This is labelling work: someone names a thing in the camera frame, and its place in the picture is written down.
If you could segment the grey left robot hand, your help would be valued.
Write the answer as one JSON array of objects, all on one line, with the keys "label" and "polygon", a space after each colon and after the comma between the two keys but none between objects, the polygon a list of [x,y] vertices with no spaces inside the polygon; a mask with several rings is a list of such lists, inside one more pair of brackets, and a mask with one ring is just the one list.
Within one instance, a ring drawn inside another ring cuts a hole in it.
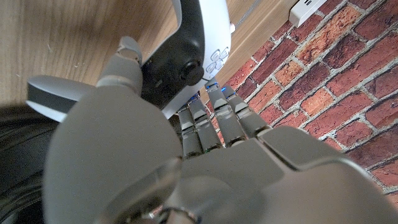
[{"label": "grey left robot hand", "polygon": [[194,157],[141,96],[141,53],[121,39],[93,88],[69,94],[46,158],[49,223],[396,223],[360,166],[288,126],[269,128],[237,96],[222,116],[243,138]]}]

